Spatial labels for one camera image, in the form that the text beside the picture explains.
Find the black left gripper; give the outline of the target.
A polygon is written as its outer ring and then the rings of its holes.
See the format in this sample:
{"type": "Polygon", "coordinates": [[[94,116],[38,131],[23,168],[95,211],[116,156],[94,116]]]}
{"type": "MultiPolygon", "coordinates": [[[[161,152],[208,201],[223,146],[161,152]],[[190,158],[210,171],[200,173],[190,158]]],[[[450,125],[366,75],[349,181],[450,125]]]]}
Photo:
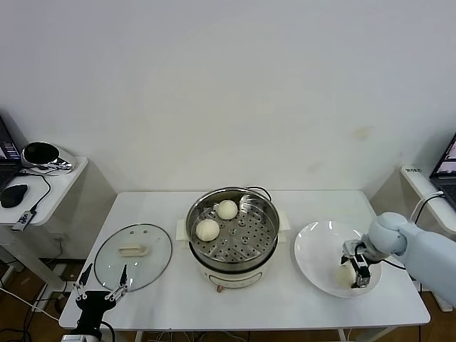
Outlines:
{"type": "Polygon", "coordinates": [[[73,290],[76,292],[76,304],[81,310],[78,319],[77,329],[79,330],[96,330],[100,328],[105,312],[115,307],[115,302],[119,302],[128,292],[127,283],[127,265],[123,267],[117,288],[109,291],[87,291],[88,282],[93,263],[81,273],[78,280],[73,284],[73,290]]]}

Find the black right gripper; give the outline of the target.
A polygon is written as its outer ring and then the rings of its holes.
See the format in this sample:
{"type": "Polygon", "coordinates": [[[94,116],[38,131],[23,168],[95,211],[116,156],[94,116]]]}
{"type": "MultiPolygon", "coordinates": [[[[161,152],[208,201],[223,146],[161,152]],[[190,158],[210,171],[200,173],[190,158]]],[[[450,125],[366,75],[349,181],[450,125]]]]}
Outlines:
{"type": "Polygon", "coordinates": [[[365,250],[366,244],[358,239],[348,240],[343,243],[343,254],[340,265],[348,262],[353,267],[355,280],[351,285],[352,289],[365,288],[370,283],[371,273],[368,270],[369,263],[363,254],[365,250]]]}

